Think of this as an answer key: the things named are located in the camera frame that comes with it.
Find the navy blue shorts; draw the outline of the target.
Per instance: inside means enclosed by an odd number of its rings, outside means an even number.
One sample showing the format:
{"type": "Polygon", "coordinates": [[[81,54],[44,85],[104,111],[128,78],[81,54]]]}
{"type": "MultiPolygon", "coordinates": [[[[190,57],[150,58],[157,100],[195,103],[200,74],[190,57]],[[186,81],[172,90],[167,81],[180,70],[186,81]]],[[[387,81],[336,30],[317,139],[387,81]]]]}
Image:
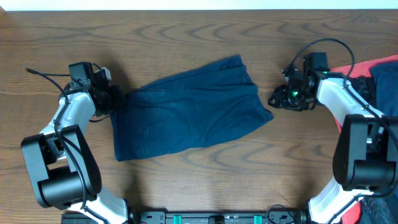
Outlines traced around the navy blue shorts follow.
{"type": "Polygon", "coordinates": [[[111,115],[117,161],[237,140],[270,122],[239,55],[132,91],[111,115]]]}

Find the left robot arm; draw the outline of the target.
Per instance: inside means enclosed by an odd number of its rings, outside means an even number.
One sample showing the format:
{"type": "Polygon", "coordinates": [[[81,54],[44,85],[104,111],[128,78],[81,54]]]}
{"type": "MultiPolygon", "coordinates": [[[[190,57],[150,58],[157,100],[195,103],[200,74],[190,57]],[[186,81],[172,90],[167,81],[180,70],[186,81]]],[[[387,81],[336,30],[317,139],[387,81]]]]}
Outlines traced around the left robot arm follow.
{"type": "Polygon", "coordinates": [[[68,67],[70,82],[60,87],[59,107],[48,125],[21,142],[36,201],[64,213],[62,223],[133,223],[127,202],[102,185],[95,158],[84,137],[124,104],[107,68],[78,62],[68,67]]]}

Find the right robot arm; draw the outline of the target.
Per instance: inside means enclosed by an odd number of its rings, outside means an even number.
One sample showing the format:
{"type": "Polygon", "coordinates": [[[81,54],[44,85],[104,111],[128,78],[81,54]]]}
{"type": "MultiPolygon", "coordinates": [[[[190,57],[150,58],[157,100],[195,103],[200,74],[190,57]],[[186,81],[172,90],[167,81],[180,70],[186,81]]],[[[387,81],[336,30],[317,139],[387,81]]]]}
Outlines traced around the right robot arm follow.
{"type": "Polygon", "coordinates": [[[397,189],[397,118],[375,109],[355,91],[348,76],[332,72],[326,54],[310,53],[303,70],[290,62],[268,104],[305,111],[325,106],[341,126],[333,156],[333,178],[296,214],[295,223],[338,223],[356,202],[383,198],[397,189]]]}

